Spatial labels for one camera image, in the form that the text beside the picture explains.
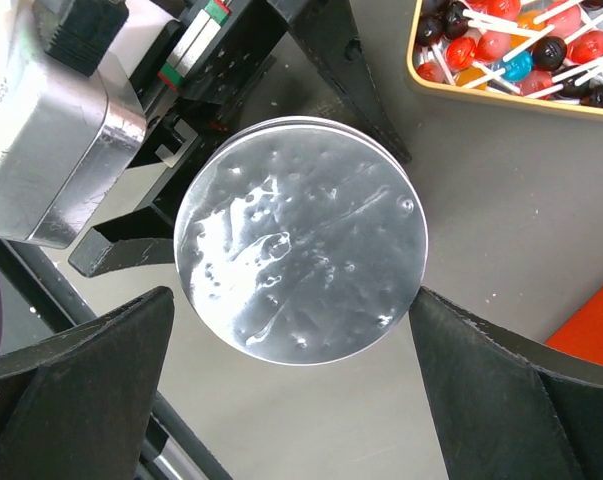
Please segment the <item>silver jar lid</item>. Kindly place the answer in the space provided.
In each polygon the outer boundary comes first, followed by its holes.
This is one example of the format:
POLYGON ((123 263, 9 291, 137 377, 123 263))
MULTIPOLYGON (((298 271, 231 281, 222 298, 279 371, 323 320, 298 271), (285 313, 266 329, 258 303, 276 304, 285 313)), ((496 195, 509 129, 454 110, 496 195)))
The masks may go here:
POLYGON ((173 250, 190 306, 219 339, 315 366, 365 350, 408 313, 428 228, 387 148, 336 121, 288 116, 212 154, 181 201, 173 250))

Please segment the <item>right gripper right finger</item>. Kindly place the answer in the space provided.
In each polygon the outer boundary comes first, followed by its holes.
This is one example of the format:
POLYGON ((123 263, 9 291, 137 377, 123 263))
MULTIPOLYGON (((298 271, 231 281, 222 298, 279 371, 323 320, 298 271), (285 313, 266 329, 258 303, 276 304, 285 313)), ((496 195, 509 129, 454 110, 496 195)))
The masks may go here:
POLYGON ((451 479, 603 479, 603 366, 421 288, 409 323, 451 479))

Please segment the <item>gold candy tin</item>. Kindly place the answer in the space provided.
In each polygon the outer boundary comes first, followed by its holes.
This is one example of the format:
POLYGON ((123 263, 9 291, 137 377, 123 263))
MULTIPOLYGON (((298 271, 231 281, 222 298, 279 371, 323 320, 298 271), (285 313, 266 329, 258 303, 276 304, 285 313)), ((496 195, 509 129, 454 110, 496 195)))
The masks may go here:
POLYGON ((406 64, 433 93, 603 119, 603 1, 419 1, 406 64))

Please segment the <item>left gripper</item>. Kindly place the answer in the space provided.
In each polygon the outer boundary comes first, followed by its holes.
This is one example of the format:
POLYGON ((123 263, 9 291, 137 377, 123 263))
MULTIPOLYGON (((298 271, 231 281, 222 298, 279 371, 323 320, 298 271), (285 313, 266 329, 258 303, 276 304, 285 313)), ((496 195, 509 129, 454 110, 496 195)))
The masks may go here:
POLYGON ((153 1, 141 15, 158 26, 138 47, 130 82, 148 120, 132 167, 172 163, 184 121, 203 142, 226 132, 238 102, 286 31, 364 131, 401 164, 412 160, 387 116, 347 0, 153 1))

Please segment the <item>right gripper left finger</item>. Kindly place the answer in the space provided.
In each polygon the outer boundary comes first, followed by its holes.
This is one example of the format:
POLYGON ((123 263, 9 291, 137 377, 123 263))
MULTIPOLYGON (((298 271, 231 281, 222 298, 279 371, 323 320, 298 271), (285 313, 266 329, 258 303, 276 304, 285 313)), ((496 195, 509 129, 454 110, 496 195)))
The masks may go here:
POLYGON ((174 320, 154 288, 0 356, 0 479, 131 479, 174 320))

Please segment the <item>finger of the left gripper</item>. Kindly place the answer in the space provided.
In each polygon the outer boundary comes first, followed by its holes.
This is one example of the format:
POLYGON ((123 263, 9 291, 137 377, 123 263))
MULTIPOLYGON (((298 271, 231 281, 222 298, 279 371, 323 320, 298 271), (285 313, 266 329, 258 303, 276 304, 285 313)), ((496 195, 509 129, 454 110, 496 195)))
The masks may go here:
POLYGON ((152 203, 89 228, 68 258, 83 277, 174 262, 176 209, 152 203))

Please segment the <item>orange candy tray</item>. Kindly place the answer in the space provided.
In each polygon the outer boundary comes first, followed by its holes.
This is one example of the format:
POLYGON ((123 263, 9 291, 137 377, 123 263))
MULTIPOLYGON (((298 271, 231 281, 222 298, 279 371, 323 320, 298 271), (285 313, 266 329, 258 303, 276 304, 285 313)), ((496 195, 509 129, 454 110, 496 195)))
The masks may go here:
POLYGON ((575 312, 545 344, 603 366, 603 287, 575 312))

